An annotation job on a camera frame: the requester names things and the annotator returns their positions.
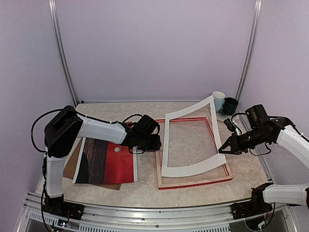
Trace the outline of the wooden red picture frame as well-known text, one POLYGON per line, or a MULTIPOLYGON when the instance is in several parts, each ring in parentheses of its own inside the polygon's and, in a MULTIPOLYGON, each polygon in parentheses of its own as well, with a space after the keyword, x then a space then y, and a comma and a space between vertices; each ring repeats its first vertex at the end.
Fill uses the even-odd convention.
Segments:
POLYGON ((163 177, 161 174, 162 152, 156 151, 156 172, 159 190, 183 189, 189 187, 205 186, 216 183, 223 183, 233 179, 227 163, 200 174, 185 177, 163 177))

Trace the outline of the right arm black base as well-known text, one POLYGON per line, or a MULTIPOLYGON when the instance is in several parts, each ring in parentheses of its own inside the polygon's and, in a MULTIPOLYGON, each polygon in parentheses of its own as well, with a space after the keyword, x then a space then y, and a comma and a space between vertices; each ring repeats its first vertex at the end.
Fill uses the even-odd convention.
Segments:
POLYGON ((232 204, 231 211, 233 219, 247 218, 274 211, 272 204, 266 203, 263 197, 263 191, 272 184, 264 183, 256 188, 252 188, 250 200, 232 204))

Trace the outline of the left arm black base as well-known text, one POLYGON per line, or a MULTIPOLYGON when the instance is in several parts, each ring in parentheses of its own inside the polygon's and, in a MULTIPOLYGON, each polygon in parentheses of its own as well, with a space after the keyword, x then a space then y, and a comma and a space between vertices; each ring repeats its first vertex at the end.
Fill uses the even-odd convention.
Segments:
POLYGON ((56 198, 45 197, 42 209, 49 214, 75 220, 81 220, 84 212, 82 204, 64 201, 63 195, 56 198))

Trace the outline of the clear glass sheet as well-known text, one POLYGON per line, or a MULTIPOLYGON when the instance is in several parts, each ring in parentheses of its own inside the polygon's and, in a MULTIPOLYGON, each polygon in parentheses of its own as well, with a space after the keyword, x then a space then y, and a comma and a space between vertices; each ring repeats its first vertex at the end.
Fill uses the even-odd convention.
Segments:
POLYGON ((218 153, 212 123, 206 117, 178 118, 169 126, 169 167, 204 161, 218 153))

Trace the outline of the white mat board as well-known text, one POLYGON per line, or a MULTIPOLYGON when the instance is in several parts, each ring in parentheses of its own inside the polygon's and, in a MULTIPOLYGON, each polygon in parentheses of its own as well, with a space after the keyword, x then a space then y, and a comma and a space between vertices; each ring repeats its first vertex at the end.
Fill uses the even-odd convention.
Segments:
POLYGON ((162 177, 178 178, 178 177, 194 176, 194 175, 208 172, 226 163, 225 154, 217 153, 204 161, 201 161, 199 163, 195 163, 192 165, 187 165, 183 167, 169 167, 168 166, 170 121, 186 116, 190 113, 193 113, 205 107, 206 105, 209 105, 211 108, 212 132, 213 132, 213 137, 215 140, 216 148, 219 149, 222 146, 218 123, 217 123, 214 98, 212 95, 187 108, 165 114, 164 142, 163 142, 162 164, 161 164, 161 176, 162 177))

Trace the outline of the red black photo print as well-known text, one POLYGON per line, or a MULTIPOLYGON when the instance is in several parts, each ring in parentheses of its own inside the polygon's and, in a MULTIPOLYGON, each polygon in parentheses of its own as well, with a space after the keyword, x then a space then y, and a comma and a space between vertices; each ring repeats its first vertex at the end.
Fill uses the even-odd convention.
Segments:
POLYGON ((137 155, 129 148, 92 138, 83 138, 72 182, 119 185, 138 181, 137 155))

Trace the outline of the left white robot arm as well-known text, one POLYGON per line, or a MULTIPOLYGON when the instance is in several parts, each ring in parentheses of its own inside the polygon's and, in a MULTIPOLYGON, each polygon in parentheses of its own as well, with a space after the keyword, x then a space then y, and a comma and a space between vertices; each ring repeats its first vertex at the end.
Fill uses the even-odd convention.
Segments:
POLYGON ((46 186, 50 197, 48 206, 57 215, 67 211, 63 195, 62 176, 64 163, 76 138, 92 138, 114 144, 137 148, 143 152, 158 151, 161 148, 159 124, 148 115, 142 115, 137 122, 109 122, 86 116, 68 105, 54 110, 56 116, 44 129, 46 186))

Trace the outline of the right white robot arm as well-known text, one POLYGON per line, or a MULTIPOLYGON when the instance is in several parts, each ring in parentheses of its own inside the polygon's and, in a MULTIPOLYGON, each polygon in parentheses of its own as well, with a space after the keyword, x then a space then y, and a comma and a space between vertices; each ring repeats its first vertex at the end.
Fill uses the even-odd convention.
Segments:
MULTIPOLYGON (((233 132, 218 149, 221 154, 240 155, 250 152, 260 144, 277 144, 294 155, 306 167, 309 166, 309 140, 300 133, 286 117, 270 119, 255 123, 252 130, 238 135, 233 132)), ((266 183, 252 190, 247 211, 256 215, 265 208, 266 203, 285 203, 292 205, 309 205, 309 184, 278 185, 266 183)))

